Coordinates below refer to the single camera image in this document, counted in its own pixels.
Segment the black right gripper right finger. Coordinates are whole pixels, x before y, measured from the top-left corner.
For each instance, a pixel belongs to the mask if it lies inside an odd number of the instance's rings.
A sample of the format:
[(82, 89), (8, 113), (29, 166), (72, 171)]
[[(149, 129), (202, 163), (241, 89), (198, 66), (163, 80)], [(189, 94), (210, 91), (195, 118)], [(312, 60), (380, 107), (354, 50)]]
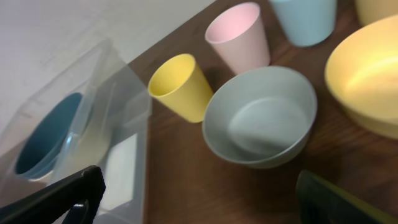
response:
[(351, 195), (322, 177), (302, 170), (295, 193), (300, 219), (311, 223), (397, 223), (397, 218)]

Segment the light blue plastic cup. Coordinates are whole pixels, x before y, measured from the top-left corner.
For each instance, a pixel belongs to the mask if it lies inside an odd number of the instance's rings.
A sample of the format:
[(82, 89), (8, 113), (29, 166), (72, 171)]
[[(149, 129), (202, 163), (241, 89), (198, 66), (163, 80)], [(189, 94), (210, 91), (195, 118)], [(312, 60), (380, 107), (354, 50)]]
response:
[(317, 45), (335, 28), (337, 0), (270, 0), (282, 29), (296, 47)]

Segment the yellow plastic bowl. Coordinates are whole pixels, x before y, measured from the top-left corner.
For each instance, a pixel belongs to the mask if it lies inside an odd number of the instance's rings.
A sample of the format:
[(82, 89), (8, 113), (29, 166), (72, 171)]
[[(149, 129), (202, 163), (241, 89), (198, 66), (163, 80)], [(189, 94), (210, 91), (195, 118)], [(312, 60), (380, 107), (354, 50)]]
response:
[(325, 83), (357, 125), (397, 138), (397, 16), (345, 38), (327, 60)]

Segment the grey plastic bowl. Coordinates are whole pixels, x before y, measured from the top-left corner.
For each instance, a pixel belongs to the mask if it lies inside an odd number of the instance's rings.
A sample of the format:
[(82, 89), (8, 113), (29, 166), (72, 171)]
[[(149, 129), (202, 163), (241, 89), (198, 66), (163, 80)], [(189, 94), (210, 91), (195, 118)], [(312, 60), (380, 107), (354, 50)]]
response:
[(257, 68), (216, 91), (202, 123), (203, 137), (211, 151), (228, 162), (270, 169), (303, 151), (317, 110), (314, 87), (300, 72)]

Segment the dark blue bowl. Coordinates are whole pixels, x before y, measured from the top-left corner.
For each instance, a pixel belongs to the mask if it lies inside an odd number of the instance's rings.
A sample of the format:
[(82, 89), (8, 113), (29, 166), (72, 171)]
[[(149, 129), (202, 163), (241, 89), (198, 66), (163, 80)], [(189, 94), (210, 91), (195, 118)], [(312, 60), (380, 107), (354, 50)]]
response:
[(17, 158), (17, 175), (39, 179), (53, 170), (82, 98), (81, 93), (67, 96), (40, 122)]

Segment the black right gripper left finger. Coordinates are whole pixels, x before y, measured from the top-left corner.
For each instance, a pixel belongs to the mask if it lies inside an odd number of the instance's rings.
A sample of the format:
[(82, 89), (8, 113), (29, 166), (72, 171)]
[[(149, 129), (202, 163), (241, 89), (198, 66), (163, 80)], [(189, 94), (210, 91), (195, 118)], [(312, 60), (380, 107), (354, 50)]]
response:
[(92, 224), (106, 185), (98, 166), (88, 166), (21, 200), (1, 208), (1, 223)]

